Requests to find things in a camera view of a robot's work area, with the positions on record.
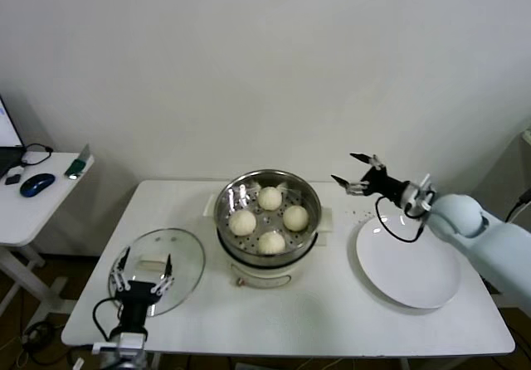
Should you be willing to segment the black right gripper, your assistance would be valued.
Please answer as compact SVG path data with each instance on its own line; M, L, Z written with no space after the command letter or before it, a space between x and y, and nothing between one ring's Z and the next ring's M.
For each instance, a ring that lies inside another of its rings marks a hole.
M364 175L364 181L349 182L336 175L332 175L331 178L348 195L371 196L378 193L392 202L396 207L400 207L402 195L405 191L405 183L390 177L387 174L387 168L385 166L382 167L382 162L377 155L370 156L364 153L351 153L350 156L371 166Z

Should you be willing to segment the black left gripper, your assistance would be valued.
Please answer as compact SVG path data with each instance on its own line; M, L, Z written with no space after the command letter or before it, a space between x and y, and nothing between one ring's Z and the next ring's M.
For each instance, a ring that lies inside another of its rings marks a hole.
M129 248L125 248L113 265L110 278L119 292L119 302L122 304L119 317L119 329L122 333L146 333L144 327L148 309L157 304L161 296L173 285L173 264L168 255L163 278L157 283L144 281L130 281L124 278L124 268L129 257Z

